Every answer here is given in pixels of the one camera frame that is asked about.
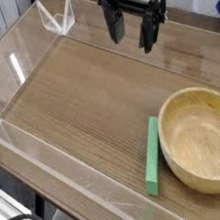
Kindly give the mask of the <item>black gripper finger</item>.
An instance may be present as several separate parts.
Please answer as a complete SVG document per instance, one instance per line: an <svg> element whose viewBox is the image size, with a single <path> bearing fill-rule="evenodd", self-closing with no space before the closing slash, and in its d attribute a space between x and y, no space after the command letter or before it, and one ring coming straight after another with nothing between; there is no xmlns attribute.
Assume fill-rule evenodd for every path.
<svg viewBox="0 0 220 220"><path fill-rule="evenodd" d="M110 37L116 44L119 44L125 34L124 16L122 15L121 10L113 4L104 2L102 5Z"/></svg>
<svg viewBox="0 0 220 220"><path fill-rule="evenodd" d="M139 47L144 49L146 53L150 53L153 45L157 42L160 23L161 15L159 11L147 10L142 15Z"/></svg>

